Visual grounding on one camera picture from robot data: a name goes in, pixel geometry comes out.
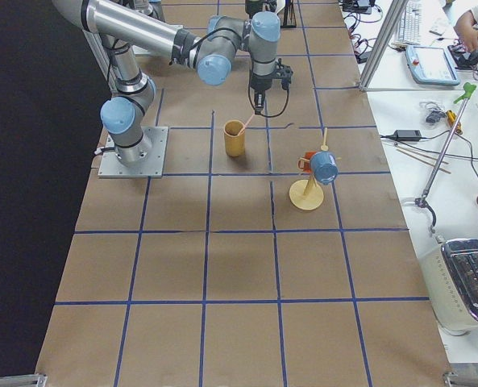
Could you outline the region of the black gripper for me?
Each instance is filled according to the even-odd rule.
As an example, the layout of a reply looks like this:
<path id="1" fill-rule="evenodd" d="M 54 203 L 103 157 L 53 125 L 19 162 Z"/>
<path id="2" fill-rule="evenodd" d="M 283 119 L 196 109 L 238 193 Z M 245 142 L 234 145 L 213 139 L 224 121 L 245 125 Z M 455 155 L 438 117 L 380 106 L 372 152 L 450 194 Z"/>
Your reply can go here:
<path id="1" fill-rule="evenodd" d="M 282 59 L 275 59 L 272 68 L 266 74 L 258 74 L 256 68 L 250 70 L 248 86 L 254 90 L 253 109 L 256 114 L 264 111 L 264 93 L 272 87 L 274 80 L 281 82 L 281 88 L 289 91 L 292 83 L 293 70 L 289 65 L 283 64 Z"/>

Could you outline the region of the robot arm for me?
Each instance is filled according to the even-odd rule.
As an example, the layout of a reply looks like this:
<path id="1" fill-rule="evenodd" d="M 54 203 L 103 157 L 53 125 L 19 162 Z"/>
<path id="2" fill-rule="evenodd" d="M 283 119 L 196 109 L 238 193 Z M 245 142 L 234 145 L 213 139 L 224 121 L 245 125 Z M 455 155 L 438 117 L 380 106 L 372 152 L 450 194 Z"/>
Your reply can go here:
<path id="1" fill-rule="evenodd" d="M 112 96 L 100 109 L 109 144 L 98 149 L 101 175 L 158 177 L 163 172 L 167 127 L 146 127 L 143 119 L 156 85 L 141 64 L 163 57 L 197 72 L 207 85 L 221 85 L 237 52 L 250 56 L 248 97 L 255 114 L 264 113 L 267 91 L 275 80 L 289 90 L 292 69 L 277 56 L 281 21 L 275 2 L 247 2 L 247 19 L 210 18 L 198 36 L 166 22 L 159 1 L 55 1 L 57 11 L 85 33 L 106 75 Z"/>

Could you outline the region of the person hand at desk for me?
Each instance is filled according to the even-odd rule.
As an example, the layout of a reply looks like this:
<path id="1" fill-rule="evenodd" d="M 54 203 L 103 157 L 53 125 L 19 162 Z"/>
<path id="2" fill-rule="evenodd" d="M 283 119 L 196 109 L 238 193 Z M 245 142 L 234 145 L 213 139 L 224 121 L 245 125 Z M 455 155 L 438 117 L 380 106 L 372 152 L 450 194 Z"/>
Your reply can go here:
<path id="1" fill-rule="evenodd" d="M 474 28 L 472 20 L 459 20 L 455 25 L 455 32 L 468 52 L 478 50 L 478 30 Z"/>

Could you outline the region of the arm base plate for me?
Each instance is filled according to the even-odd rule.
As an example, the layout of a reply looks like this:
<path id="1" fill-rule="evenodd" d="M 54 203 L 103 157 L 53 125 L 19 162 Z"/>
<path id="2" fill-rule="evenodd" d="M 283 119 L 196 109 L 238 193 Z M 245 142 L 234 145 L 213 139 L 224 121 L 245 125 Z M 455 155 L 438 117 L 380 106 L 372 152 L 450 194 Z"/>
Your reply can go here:
<path id="1" fill-rule="evenodd" d="M 132 148 L 122 148 L 107 136 L 102 148 L 100 178 L 162 178 L 168 127 L 142 127 L 143 138 Z"/>

